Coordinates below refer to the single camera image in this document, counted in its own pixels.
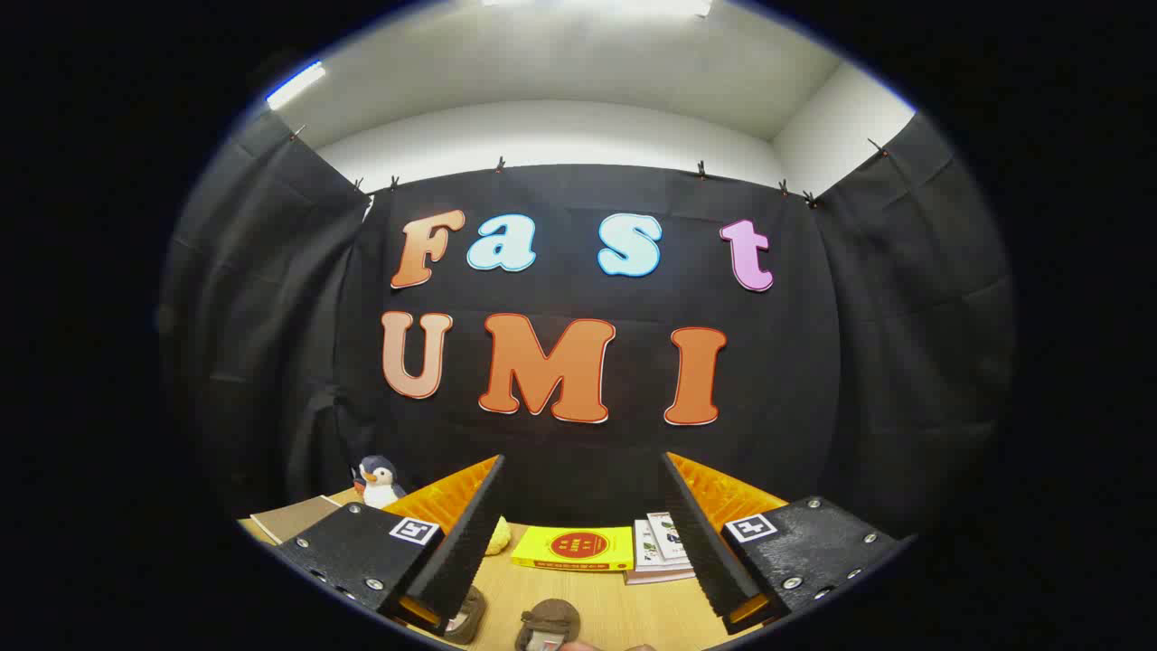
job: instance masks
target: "yellow book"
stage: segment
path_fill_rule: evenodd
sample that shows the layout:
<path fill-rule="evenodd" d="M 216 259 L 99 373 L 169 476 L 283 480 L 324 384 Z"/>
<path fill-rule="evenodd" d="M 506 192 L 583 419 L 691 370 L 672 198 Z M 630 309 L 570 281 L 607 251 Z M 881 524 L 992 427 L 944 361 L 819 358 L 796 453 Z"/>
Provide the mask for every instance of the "yellow book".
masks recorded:
<path fill-rule="evenodd" d="M 526 527 L 510 553 L 515 565 L 580 572 L 621 572 L 635 567 L 631 527 Z"/>

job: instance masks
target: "light blue letter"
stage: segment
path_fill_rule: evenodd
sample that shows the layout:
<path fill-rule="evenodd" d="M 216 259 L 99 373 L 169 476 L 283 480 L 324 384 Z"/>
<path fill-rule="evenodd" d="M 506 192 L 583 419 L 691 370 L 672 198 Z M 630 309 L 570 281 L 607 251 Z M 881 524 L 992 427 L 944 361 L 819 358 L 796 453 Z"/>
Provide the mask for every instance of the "light blue letter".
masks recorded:
<path fill-rule="evenodd" d="M 658 266 L 663 229 L 654 216 L 616 213 L 603 220 L 598 237 L 610 249 L 598 251 L 598 265 L 607 275 L 647 275 Z"/>
<path fill-rule="evenodd" d="M 506 228 L 506 232 L 495 231 Z M 486 271 L 501 266 L 506 271 L 522 271 L 535 261 L 530 244 L 535 239 L 535 220 L 524 214 L 500 214 L 478 227 L 486 235 L 471 244 L 466 264 Z"/>

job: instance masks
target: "white ceiling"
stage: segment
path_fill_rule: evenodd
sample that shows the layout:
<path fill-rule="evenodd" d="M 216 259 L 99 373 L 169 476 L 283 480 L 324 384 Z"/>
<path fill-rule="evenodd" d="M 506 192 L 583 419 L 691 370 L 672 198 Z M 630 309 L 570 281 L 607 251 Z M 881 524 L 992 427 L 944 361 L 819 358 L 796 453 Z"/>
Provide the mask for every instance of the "white ceiling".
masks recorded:
<path fill-rule="evenodd" d="M 308 125 L 301 138 L 315 149 L 430 111 L 516 99 L 629 104 L 771 140 L 840 62 L 731 2 L 715 0 L 703 19 L 624 10 L 634 1 L 433 2 L 324 53 L 325 76 L 278 112 Z"/>

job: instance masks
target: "orange letter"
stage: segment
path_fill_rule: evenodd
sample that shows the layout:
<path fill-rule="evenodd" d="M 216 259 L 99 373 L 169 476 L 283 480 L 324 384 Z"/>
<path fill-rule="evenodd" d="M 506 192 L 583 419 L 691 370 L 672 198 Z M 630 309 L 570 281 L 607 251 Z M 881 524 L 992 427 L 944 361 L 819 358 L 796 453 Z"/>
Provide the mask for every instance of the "orange letter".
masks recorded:
<path fill-rule="evenodd" d="M 405 311 L 386 311 L 382 315 L 382 328 L 385 340 L 382 343 L 382 371 L 385 382 L 393 391 L 404 397 L 421 400 L 434 395 L 442 383 L 442 340 L 445 332 L 454 325 L 449 313 L 423 313 L 419 323 L 426 331 L 426 360 L 422 375 L 414 378 L 406 373 L 404 362 L 406 353 L 406 331 L 414 323 L 414 317 Z"/>
<path fill-rule="evenodd" d="M 400 289 L 429 280 L 434 272 L 426 268 L 426 253 L 430 253 L 430 261 L 442 259 L 445 244 L 450 241 L 450 235 L 444 228 L 457 230 L 465 224 L 466 215 L 460 209 L 415 219 L 405 224 L 401 228 L 406 234 L 406 243 L 401 246 L 401 264 L 390 279 L 390 286 Z"/>
<path fill-rule="evenodd" d="M 679 328 L 671 333 L 679 349 L 679 384 L 675 404 L 663 413 L 672 426 L 706 426 L 720 417 L 712 405 L 715 386 L 715 357 L 727 346 L 727 335 L 710 328 Z"/>
<path fill-rule="evenodd" d="M 526 409 L 539 415 L 554 387 L 562 383 L 559 402 L 551 414 L 559 421 L 602 423 L 609 413 L 603 407 L 603 356 L 614 339 L 614 325 L 597 318 L 578 318 L 567 325 L 551 356 L 535 336 L 530 319 L 521 313 L 492 313 L 486 331 L 494 336 L 491 385 L 478 406 L 486 412 L 514 414 L 518 400 L 513 382 L 526 401 Z"/>

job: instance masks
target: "red circle logo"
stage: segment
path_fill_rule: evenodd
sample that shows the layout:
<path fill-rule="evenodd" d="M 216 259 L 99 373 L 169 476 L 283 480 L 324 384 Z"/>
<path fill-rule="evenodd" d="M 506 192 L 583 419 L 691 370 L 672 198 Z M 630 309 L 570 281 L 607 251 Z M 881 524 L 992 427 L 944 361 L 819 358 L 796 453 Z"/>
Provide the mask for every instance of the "red circle logo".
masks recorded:
<path fill-rule="evenodd" d="M 551 552 L 562 558 L 590 558 L 603 553 L 610 542 L 591 532 L 568 532 L 551 541 Z"/>

